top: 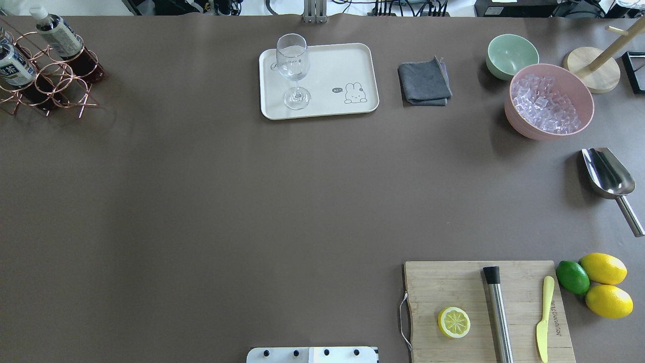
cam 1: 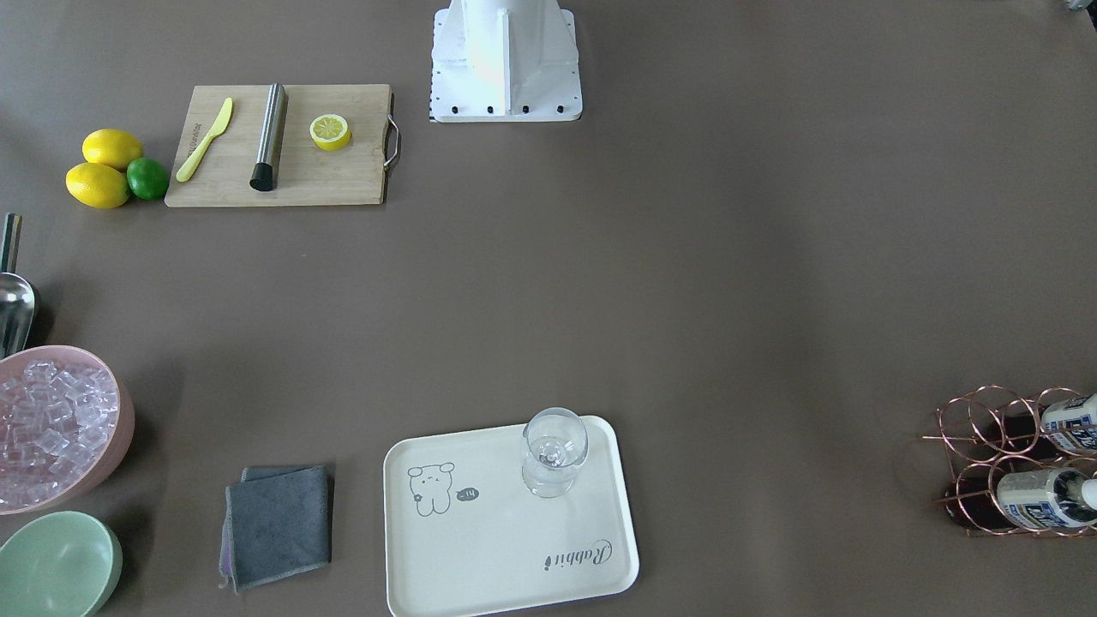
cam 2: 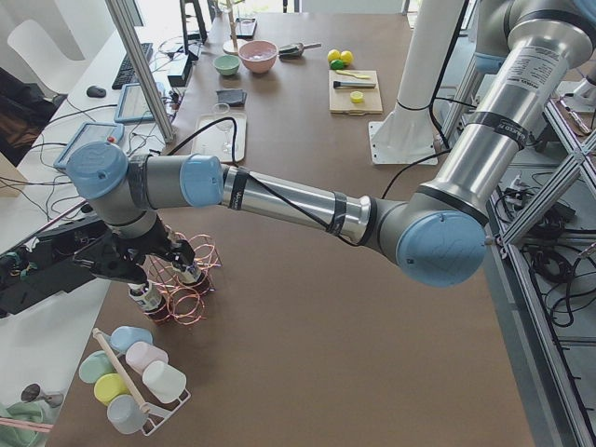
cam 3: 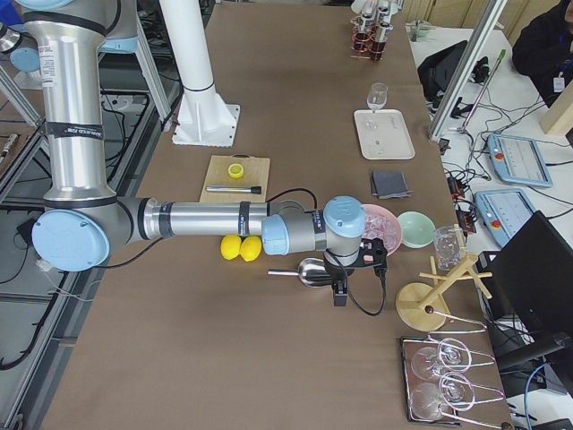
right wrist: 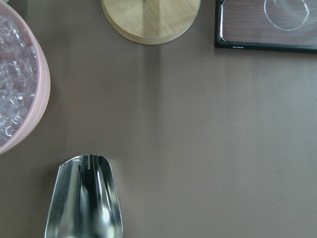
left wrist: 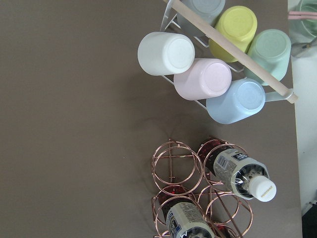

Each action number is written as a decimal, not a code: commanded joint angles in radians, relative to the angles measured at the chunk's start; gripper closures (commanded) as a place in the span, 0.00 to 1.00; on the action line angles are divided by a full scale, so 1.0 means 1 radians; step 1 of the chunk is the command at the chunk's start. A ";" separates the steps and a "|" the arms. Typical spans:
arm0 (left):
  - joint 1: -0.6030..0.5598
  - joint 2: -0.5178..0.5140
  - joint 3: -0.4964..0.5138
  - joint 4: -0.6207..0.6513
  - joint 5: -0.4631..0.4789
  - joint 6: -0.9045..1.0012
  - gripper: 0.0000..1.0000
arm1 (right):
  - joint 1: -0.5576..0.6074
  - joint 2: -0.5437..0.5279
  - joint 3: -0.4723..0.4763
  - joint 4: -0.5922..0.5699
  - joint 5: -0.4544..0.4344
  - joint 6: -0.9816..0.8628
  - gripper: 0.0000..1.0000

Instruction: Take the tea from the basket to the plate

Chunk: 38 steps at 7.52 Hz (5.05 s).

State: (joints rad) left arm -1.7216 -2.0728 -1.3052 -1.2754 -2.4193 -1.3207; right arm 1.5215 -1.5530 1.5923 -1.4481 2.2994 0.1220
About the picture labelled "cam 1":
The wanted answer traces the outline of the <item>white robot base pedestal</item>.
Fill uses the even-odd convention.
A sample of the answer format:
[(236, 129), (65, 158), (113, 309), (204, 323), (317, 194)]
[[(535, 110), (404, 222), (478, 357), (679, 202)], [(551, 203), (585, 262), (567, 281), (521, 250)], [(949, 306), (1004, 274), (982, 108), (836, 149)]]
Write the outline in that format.
[(556, 1), (452, 1), (432, 24), (430, 121), (583, 116), (575, 15)]

